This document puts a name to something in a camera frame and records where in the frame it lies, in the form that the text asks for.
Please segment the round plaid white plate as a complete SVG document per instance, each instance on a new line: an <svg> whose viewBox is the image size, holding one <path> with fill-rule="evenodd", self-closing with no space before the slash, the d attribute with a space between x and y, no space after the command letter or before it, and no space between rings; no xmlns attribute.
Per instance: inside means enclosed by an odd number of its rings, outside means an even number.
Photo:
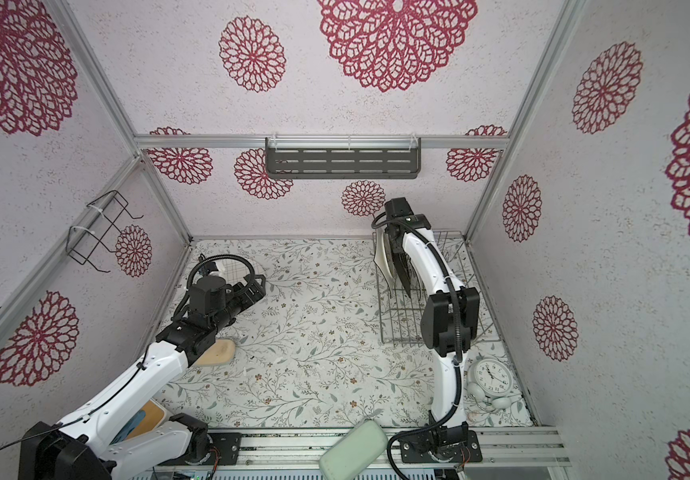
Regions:
<svg viewBox="0 0 690 480"><path fill-rule="evenodd" d="M220 276L227 284L246 284L245 277L250 274L245 262L234 259L211 260L199 270L201 275Z"/></svg>

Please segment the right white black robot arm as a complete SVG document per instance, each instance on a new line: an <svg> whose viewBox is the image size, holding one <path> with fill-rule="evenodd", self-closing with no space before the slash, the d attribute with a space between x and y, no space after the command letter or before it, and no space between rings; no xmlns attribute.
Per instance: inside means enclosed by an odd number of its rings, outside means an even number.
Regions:
<svg viewBox="0 0 690 480"><path fill-rule="evenodd" d="M384 204L371 223L376 231L375 265L386 283L412 293L416 277L425 292L420 338L432 352L433 401L429 424L397 436L415 448L430 450L468 442L464 410L465 366L477 337L480 294L453 272L439 248L431 224L413 212L404 197Z"/></svg>

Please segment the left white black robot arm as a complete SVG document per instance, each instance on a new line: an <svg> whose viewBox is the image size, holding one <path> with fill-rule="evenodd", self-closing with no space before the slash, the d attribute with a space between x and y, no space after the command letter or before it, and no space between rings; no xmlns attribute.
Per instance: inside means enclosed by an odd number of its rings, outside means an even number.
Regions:
<svg viewBox="0 0 690 480"><path fill-rule="evenodd" d="M16 440L21 479L124 479L160 461L208 454L207 426L178 414L156 429L120 442L113 439L155 393L194 366L218 333L266 295L266 278L246 258L218 254L189 272L186 292L170 324L141 357L84 406L58 423L35 424Z"/></svg>

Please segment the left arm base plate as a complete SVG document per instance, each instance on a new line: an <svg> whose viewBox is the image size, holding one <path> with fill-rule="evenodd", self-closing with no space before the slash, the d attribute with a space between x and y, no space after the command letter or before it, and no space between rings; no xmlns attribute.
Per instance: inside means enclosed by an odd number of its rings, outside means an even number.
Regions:
<svg viewBox="0 0 690 480"><path fill-rule="evenodd" d="M204 465L234 466L238 463L243 435L235 432L209 432Z"/></svg>

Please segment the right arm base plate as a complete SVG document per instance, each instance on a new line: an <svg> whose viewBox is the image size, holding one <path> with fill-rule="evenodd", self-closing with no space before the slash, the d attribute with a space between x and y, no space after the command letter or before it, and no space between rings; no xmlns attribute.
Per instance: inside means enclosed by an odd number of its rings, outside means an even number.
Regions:
<svg viewBox="0 0 690 480"><path fill-rule="evenodd" d="M399 440L403 463L480 463L483 460L476 433L460 426L415 433Z"/></svg>

